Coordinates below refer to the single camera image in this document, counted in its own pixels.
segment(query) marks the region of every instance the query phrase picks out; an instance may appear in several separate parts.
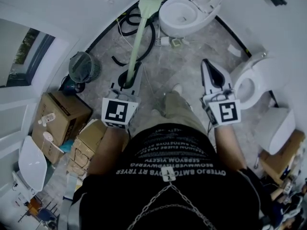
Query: sneaker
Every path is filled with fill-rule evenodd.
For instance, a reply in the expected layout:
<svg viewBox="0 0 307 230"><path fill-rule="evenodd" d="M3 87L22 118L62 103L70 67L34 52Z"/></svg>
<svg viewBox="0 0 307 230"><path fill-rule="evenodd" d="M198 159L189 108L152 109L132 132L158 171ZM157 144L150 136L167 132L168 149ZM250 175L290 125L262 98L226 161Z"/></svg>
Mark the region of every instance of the sneaker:
<svg viewBox="0 0 307 230"><path fill-rule="evenodd" d="M157 116L162 116L162 115L157 109L153 109L151 112L151 116L157 117Z"/></svg>
<svg viewBox="0 0 307 230"><path fill-rule="evenodd" d="M176 91L176 92L178 92L178 94L181 96L182 95L182 86L178 83L178 84L176 84L174 87L173 87L173 89L172 89L172 91Z"/></svg>

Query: khaki shorts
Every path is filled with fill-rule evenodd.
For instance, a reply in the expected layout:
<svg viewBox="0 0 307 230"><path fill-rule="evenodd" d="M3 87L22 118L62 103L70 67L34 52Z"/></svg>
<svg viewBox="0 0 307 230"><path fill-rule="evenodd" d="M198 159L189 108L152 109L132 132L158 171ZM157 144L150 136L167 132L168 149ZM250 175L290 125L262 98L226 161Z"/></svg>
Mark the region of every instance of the khaki shorts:
<svg viewBox="0 0 307 230"><path fill-rule="evenodd" d="M137 128L135 135L145 129L152 128L158 124L166 123L186 125L199 130L205 135L207 134L200 120L192 112L187 101L176 91L168 93L165 97L165 117L152 117L145 125Z"/></svg>

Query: mop handle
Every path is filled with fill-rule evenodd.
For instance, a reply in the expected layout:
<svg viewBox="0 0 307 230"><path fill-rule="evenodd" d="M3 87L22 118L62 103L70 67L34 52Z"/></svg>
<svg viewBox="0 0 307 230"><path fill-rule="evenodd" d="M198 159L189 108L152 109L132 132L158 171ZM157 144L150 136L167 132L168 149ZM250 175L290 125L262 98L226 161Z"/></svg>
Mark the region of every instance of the mop handle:
<svg viewBox="0 0 307 230"><path fill-rule="evenodd" d="M146 22L147 22L146 18L141 19L138 31L135 36L134 45L133 45L130 62L129 62L129 69L128 69L128 74L127 74L126 84L125 84L126 86L130 85L130 82L134 75L134 66L136 63L137 56L138 56L139 47L141 44L141 39L142 39L143 32L146 26Z"/></svg>

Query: floor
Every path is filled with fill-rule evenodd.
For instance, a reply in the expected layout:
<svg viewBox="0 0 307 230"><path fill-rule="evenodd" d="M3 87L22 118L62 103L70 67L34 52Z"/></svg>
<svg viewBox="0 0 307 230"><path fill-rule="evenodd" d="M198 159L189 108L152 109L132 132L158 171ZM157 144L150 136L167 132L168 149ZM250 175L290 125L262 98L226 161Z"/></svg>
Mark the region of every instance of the floor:
<svg viewBox="0 0 307 230"><path fill-rule="evenodd" d="M158 23L155 22L154 25L157 32ZM129 32L132 28L124 23L122 30ZM135 35L127 36L125 39L133 44L134 37ZM151 29L147 27L139 55L145 52L150 39ZM216 20L186 37L185 40L188 45L182 45L176 49L167 46L154 46L149 56L143 60L146 71L142 75L139 94L142 102L130 127L132 133L136 127L150 118L150 112L153 108L163 111L163 96L177 83L183 86L183 97L193 107L194 113L207 129L209 119L200 102L200 98L204 94L204 88L201 84L201 61L208 58L231 72L242 61L248 59L239 44ZM241 57L228 50L230 45L240 50ZM111 57L116 56L119 61L128 63L130 53L131 47L118 33L117 26L113 27L91 51L91 54L101 62L102 73L97 80L87 84L79 96L93 108L93 118L101 117L102 98L107 94L112 73L119 68ZM259 151L259 146L253 138L253 130L268 110L270 99L270 95L265 93L256 105L242 111L242 122L234 125L239 143L251 169L253 169ZM210 132L209 138L215 144L213 133ZM254 171L258 175L262 174L261 167Z"/></svg>

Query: toilet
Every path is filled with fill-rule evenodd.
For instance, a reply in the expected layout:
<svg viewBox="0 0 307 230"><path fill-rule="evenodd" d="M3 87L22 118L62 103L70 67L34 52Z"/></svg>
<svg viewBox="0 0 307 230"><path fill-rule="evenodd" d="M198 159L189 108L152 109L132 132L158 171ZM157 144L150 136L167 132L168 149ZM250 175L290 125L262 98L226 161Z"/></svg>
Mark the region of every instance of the toilet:
<svg viewBox="0 0 307 230"><path fill-rule="evenodd" d="M266 91L286 84L286 76L280 71L278 60L263 53L241 63L230 77L236 97L241 101L241 110L251 108Z"/></svg>
<svg viewBox="0 0 307 230"><path fill-rule="evenodd" d="M210 23L220 10L222 0L167 0L159 11L162 31L182 38Z"/></svg>

